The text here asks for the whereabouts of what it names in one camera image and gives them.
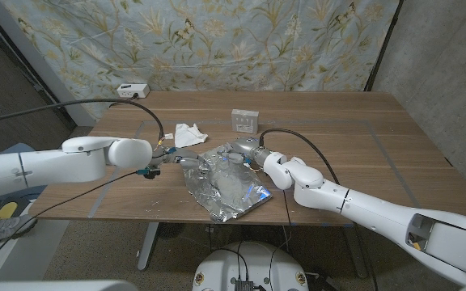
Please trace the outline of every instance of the patterned cloth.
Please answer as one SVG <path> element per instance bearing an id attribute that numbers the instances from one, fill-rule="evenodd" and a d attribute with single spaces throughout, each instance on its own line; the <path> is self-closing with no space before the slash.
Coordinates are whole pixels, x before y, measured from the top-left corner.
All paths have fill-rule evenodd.
<path id="1" fill-rule="evenodd" d="M 361 91 L 399 0 L 0 0 L 76 99 Z M 84 107 L 96 118 L 103 104 Z"/>

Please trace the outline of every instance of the white tissue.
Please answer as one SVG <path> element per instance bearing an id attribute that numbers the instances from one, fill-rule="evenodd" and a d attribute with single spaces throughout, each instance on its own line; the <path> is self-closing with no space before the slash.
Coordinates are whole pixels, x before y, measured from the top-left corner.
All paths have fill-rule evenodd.
<path id="1" fill-rule="evenodd" d="M 199 131 L 196 124 L 193 127 L 187 124 L 176 125 L 176 147 L 193 146 L 204 142 L 207 137 L 207 134 Z"/>

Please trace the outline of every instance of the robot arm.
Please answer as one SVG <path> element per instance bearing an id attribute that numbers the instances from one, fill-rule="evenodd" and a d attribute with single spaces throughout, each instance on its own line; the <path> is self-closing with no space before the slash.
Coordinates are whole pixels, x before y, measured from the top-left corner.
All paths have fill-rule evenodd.
<path id="1" fill-rule="evenodd" d="M 145 169 L 150 178 L 158 165 L 180 162 L 193 167 L 198 159 L 190 150 L 159 146 L 153 152 L 148 141 L 119 137 L 75 137 L 60 150 L 0 154 L 0 195 L 52 183 L 81 183 L 101 179 L 105 166 Z"/>
<path id="2" fill-rule="evenodd" d="M 263 167 L 275 185 L 288 189 L 304 207 L 339 213 L 392 240 L 428 268 L 466 285 L 466 217 L 444 211 L 415 209 L 381 200 L 330 182 L 299 158 L 259 147 L 255 138 L 241 138 L 232 151 Z"/>

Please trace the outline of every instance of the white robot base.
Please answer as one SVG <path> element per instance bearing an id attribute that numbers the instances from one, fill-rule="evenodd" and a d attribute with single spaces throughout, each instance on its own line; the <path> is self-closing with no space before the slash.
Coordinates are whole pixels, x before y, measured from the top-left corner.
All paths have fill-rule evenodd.
<path id="1" fill-rule="evenodd" d="M 240 242 L 234 242 L 218 249 L 202 261 L 195 271 L 192 290 L 253 290 L 253 287 L 259 290 L 271 290 L 271 285 L 274 290 L 308 290 L 303 268 L 290 255 L 264 242 L 242 242 L 240 249 L 239 244 Z M 246 260 L 248 280 L 246 280 L 244 262 L 236 254 L 237 251 Z M 271 266 L 270 282 L 269 265 Z"/>

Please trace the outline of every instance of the power strip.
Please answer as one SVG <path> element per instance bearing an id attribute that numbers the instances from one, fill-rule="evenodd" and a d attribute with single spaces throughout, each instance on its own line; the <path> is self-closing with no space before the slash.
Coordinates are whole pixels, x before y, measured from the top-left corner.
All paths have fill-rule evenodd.
<path id="1" fill-rule="evenodd" d="M 136 93 L 138 98 L 145 98 L 150 92 L 147 84 L 121 84 L 116 90 L 121 98 L 132 98 Z"/>

